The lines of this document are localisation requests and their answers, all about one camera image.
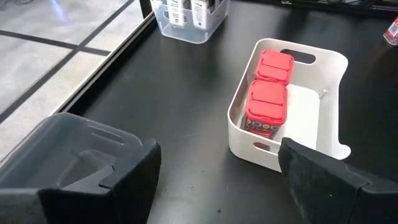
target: black tabletop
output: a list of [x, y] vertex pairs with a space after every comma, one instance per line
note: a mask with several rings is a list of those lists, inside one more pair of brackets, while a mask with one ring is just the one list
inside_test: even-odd
[[281, 174], [235, 157], [226, 112], [259, 39], [342, 53], [340, 141], [346, 162], [398, 181], [397, 50], [392, 21], [232, 2], [211, 39], [193, 45], [156, 29], [81, 115], [162, 146], [148, 223], [302, 223]]

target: white plastic bin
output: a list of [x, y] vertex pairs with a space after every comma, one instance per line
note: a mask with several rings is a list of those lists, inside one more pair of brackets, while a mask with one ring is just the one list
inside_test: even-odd
[[199, 0], [150, 0], [161, 33], [193, 44], [202, 44], [210, 38], [228, 15], [229, 2], [222, 0], [210, 11]]
[[[263, 50], [294, 50], [315, 57], [313, 63], [295, 61], [288, 89], [287, 121], [273, 140], [245, 131], [242, 120], [249, 84]], [[275, 39], [259, 40], [228, 109], [228, 138], [232, 153], [280, 172], [278, 151], [283, 137], [335, 159], [351, 149], [338, 140], [338, 87], [348, 66], [343, 55], [325, 49]]]

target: red lid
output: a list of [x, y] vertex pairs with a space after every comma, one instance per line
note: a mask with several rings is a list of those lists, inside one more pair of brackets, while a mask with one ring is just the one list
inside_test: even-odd
[[254, 80], [249, 87], [246, 116], [253, 121], [282, 125], [287, 115], [287, 89], [279, 83]]
[[254, 73], [258, 80], [287, 85], [292, 78], [293, 64], [294, 59], [291, 55], [265, 50]]

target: red container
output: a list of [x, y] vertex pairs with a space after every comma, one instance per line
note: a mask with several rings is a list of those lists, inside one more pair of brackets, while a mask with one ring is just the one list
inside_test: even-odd
[[287, 85], [292, 78], [293, 65], [293, 56], [273, 50], [265, 50], [260, 56], [254, 75], [257, 80]]
[[245, 130], [272, 139], [285, 123], [286, 116], [286, 86], [254, 80], [248, 91]]

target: tiled floor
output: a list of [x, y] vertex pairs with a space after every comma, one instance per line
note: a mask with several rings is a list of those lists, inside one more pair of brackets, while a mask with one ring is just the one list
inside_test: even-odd
[[132, 0], [0, 0], [0, 161], [143, 20]]

